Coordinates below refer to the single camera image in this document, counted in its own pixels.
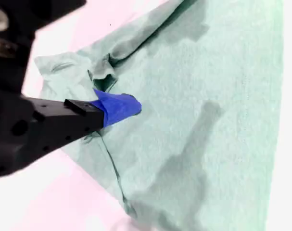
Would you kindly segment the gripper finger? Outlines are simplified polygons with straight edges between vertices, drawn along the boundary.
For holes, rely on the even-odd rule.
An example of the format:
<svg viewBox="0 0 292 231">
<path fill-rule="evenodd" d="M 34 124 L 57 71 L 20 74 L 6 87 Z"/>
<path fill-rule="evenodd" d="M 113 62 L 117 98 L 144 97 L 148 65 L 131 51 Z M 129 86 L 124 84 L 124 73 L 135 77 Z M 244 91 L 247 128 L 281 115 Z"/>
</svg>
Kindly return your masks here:
<svg viewBox="0 0 292 231">
<path fill-rule="evenodd" d="M 90 102 L 28 99 L 33 105 L 30 118 L 15 124 L 15 134 L 26 136 L 17 163 L 28 166 L 56 149 L 142 111 L 141 103 L 132 95 L 94 92 L 97 99 Z"/>
</svg>

